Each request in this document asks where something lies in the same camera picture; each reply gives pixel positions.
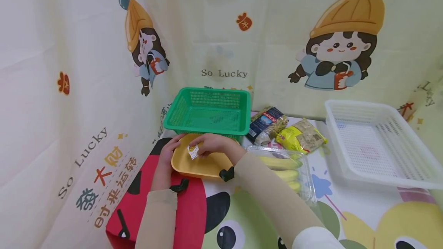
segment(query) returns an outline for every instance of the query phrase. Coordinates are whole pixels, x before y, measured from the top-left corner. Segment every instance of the cartoon girl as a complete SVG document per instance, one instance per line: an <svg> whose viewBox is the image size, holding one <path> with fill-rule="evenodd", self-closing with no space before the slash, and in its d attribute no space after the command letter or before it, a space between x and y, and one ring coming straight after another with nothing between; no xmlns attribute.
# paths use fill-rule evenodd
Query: cartoon girl
<svg viewBox="0 0 443 249"><path fill-rule="evenodd" d="M368 76L371 54L385 16L382 0L338 0L318 20L291 83L308 76L305 87L343 90Z"/></svg>
<svg viewBox="0 0 443 249"><path fill-rule="evenodd" d="M128 11L125 22L128 50L141 76L141 94L147 96L149 82L152 88L154 78L168 69L169 60L146 10L136 0L119 0L119 3Z"/></svg>

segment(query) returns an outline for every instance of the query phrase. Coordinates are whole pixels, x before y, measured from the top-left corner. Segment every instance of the black clip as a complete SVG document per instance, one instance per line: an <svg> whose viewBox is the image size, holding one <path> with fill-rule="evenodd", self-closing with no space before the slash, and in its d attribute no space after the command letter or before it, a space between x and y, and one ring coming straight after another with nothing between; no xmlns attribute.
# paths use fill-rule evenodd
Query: black clip
<svg viewBox="0 0 443 249"><path fill-rule="evenodd" d="M189 179L183 178L182 181L180 182L180 185L171 186L169 189L174 191L175 193L179 193L187 189L188 185L189 185Z"/></svg>
<svg viewBox="0 0 443 249"><path fill-rule="evenodd" d="M234 178L234 167L231 166L229 170L222 169L219 173L219 176L223 181L229 181L230 179Z"/></svg>

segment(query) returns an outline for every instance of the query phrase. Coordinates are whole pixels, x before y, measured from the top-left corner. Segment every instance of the person's right hand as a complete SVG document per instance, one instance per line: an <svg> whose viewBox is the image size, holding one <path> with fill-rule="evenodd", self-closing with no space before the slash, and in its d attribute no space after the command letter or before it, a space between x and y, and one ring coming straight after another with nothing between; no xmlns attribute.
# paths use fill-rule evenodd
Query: person's right hand
<svg viewBox="0 0 443 249"><path fill-rule="evenodd" d="M233 165L236 165L246 153L246 150L233 139L216 134L207 133L201 135L191 141L189 146L194 146L199 143L203 144L198 147L197 155L206 157L213 152L225 153Z"/></svg>
<svg viewBox="0 0 443 249"><path fill-rule="evenodd" d="M206 157L213 152L225 153L225 148L235 143L235 141L226 136L206 133L191 141L189 146L195 146L199 143L203 143L203 145L198 147L197 155Z"/></svg>

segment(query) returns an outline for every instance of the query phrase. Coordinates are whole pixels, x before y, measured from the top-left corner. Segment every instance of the beige sleeve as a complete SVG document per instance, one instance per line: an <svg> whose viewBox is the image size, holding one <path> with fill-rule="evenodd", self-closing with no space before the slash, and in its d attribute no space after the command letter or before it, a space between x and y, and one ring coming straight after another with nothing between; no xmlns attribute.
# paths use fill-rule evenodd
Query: beige sleeve
<svg viewBox="0 0 443 249"><path fill-rule="evenodd" d="M177 193L170 189L148 193L137 234L136 249L172 249Z"/></svg>
<svg viewBox="0 0 443 249"><path fill-rule="evenodd" d="M252 152L236 164L235 178L257 200L288 248L304 229L324 227L300 196Z"/></svg>

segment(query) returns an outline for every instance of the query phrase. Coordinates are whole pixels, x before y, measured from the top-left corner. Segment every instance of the orange flower icon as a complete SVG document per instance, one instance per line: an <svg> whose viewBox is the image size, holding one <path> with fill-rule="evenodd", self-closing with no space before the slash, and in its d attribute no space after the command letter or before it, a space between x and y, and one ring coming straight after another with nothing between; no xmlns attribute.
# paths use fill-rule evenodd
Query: orange flower icon
<svg viewBox="0 0 443 249"><path fill-rule="evenodd" d="M69 94L69 77L64 74L63 71L60 72L60 78L57 81L58 91L63 92L65 95Z"/></svg>
<svg viewBox="0 0 443 249"><path fill-rule="evenodd" d="M246 31L252 26L252 20L248 17L247 13L238 16L237 23L241 31Z"/></svg>

